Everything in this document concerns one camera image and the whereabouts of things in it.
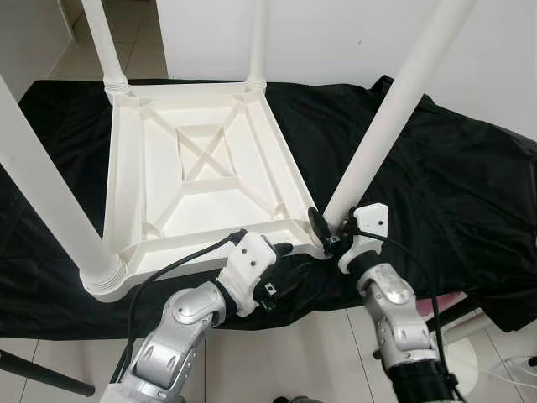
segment black sheet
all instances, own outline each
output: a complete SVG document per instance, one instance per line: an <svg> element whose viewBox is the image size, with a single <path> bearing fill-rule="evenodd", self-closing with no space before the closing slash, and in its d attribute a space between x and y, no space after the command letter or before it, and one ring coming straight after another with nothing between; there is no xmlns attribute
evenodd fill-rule
<svg viewBox="0 0 537 403"><path fill-rule="evenodd" d="M371 90L268 85L268 102L320 211L390 83L385 76ZM36 81L20 107L101 232L112 116L102 83ZM515 330L537 317L536 171L535 142L424 97L361 204L389 206L389 236L419 255L437 276L441 293L464 290L503 330ZM3 170L0 189L0 336L124 338L132 292L111 304L94 300L83 290L77 268ZM383 254L418 296L428 296L412 261L388 245ZM300 255L284 259L279 269L288 273L294 288L276 311L269 315L257 309L225 327L283 326L310 311L361 305L354 284L340 275L334 261ZM152 318L141 334L159 320L159 308L169 295L215 275L154 284L137 315L138 322Z"/></svg>

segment tile floor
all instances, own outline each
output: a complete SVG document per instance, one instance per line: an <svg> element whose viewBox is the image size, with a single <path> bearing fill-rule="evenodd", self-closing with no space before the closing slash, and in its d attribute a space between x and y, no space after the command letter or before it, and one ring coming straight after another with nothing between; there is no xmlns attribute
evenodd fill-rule
<svg viewBox="0 0 537 403"><path fill-rule="evenodd" d="M112 36L128 78L165 78L154 3L109 0ZM77 44L50 76L100 80L101 68L84 16L74 26ZM537 353L537 323L505 334L495 327L470 337L482 372L471 403L537 403L537 376L524 367ZM0 339L0 348L96 386L92 398L58 390L0 371L3 403L99 401L122 351L123 340L51 342ZM188 403L269 403L278 395L309 395L326 403L395 402L378 361L373 325L365 310L312 313L292 326L262 332L215 330L185 388ZM512 385L505 379L527 385Z"/></svg>

